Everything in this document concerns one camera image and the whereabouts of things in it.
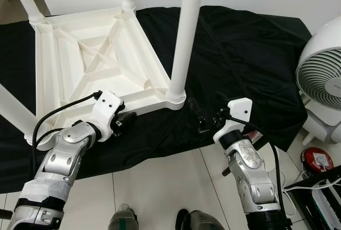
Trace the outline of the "black tablecloth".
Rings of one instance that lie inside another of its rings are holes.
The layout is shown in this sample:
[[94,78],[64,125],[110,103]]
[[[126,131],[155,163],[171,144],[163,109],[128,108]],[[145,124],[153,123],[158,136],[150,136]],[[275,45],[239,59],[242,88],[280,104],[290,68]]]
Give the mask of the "black tablecloth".
[[[136,16],[166,72],[172,69],[180,9],[152,7]],[[28,20],[0,24],[0,84],[31,112],[36,105],[34,29]],[[198,18],[185,91],[204,114],[226,97],[253,101],[250,122],[271,144],[287,150],[307,118],[295,72],[310,32],[298,18],[203,6]],[[97,143],[83,158],[78,179],[122,171],[147,159],[208,146],[192,109],[139,116],[121,137]],[[29,180],[31,152],[24,134],[0,116],[0,193]]]

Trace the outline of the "white standing fan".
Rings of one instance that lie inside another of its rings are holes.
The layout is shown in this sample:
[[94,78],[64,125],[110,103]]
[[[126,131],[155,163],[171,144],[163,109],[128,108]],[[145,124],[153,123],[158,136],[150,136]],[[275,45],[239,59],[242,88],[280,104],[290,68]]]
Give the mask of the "white standing fan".
[[299,89],[327,108],[341,110],[341,19],[329,21],[307,41],[296,69]]

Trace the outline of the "cream plastic children table top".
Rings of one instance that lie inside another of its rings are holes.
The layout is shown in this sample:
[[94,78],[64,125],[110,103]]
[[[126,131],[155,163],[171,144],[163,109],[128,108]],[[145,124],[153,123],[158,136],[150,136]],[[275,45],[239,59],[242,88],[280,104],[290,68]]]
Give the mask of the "cream plastic children table top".
[[36,114],[53,113],[41,125],[37,148],[53,147],[47,130],[87,121],[103,91],[124,105],[118,114],[171,109],[171,84],[140,23],[141,13],[120,7],[46,18],[36,33]]

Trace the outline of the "black box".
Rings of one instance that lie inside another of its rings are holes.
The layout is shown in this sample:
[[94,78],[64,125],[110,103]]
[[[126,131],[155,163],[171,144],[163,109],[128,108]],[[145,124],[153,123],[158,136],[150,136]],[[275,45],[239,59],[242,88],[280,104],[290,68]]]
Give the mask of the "black box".
[[340,175],[338,166],[285,187],[310,230],[341,230],[339,186],[333,185]]

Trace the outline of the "grey robot left foot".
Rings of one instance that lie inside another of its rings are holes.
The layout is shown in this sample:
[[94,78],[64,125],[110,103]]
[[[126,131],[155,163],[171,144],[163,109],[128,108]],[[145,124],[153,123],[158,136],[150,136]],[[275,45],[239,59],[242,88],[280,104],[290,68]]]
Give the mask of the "grey robot left foot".
[[126,203],[122,203],[110,218],[108,230],[140,230],[138,216]]

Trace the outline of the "grey robot right foot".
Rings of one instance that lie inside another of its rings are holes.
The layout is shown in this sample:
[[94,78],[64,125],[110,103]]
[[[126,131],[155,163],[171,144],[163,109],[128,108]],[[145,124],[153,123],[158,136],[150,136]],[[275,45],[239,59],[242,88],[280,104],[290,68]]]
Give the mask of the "grey robot right foot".
[[225,230],[214,216],[194,210],[182,209],[178,211],[175,230]]

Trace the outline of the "grey robot foot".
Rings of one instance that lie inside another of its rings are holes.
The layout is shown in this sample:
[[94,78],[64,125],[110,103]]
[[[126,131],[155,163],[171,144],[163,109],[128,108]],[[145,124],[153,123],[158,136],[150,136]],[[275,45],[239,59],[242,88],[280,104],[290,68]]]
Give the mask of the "grey robot foot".
[[138,216],[126,203],[122,203],[110,218],[108,230],[140,230]]
[[214,216],[194,210],[182,209],[178,211],[175,230],[225,230]]

